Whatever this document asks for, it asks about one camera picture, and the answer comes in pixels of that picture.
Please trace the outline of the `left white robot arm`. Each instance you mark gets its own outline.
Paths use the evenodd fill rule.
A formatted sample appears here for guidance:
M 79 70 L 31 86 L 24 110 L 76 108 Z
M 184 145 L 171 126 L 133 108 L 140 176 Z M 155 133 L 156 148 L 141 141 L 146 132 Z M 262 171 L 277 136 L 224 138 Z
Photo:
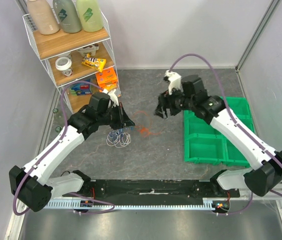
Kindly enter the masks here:
M 84 197 L 90 193 L 90 179 L 79 170 L 56 178 L 50 176 L 100 126 L 110 126 L 113 130 L 135 126 L 113 93 L 94 93 L 88 104 L 66 119 L 60 135 L 47 148 L 23 167 L 14 166 L 9 171 L 10 189 L 14 196 L 13 212 L 16 215 L 20 215 L 16 209 L 17 200 L 29 210 L 38 212 L 53 198 L 65 194 Z

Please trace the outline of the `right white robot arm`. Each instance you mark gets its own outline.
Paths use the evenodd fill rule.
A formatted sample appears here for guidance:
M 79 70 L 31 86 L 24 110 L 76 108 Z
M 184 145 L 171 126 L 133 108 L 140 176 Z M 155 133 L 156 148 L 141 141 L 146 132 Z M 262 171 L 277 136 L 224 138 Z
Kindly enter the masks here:
M 210 192 L 221 197 L 230 189 L 247 187 L 263 197 L 282 181 L 282 151 L 277 151 L 258 138 L 242 123 L 219 96 L 209 96 L 200 77 L 181 77 L 166 71 L 168 90 L 158 97 L 155 115 L 166 118 L 180 111 L 192 111 L 212 128 L 223 134 L 248 161 L 246 170 L 222 170 L 210 183 Z

